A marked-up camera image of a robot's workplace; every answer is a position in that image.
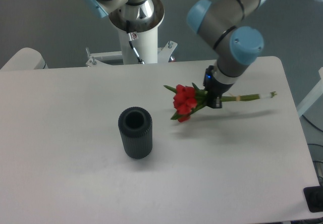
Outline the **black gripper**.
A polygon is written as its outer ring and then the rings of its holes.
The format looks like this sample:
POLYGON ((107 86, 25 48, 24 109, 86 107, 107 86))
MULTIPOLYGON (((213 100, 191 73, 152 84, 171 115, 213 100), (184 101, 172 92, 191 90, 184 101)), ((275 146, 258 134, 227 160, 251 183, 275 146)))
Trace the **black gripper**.
POLYGON ((216 66, 208 66, 205 70, 203 85, 207 91, 206 101, 210 108, 222 108, 222 95, 237 81, 237 77, 229 77, 216 66))

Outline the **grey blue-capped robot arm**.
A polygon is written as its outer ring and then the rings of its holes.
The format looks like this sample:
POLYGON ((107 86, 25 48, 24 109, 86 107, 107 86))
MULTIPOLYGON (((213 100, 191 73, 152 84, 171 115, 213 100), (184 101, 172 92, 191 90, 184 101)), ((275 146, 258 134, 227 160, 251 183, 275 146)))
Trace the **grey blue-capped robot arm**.
MULTIPOLYGON (((238 23, 266 0, 199 0, 187 14, 187 24, 217 54, 205 71, 205 104, 221 108, 227 92, 256 60, 264 41, 259 31, 238 23)), ((157 49, 158 27, 165 10, 160 0, 85 0, 101 18, 108 17, 117 29, 123 63, 167 62, 170 54, 157 49)))

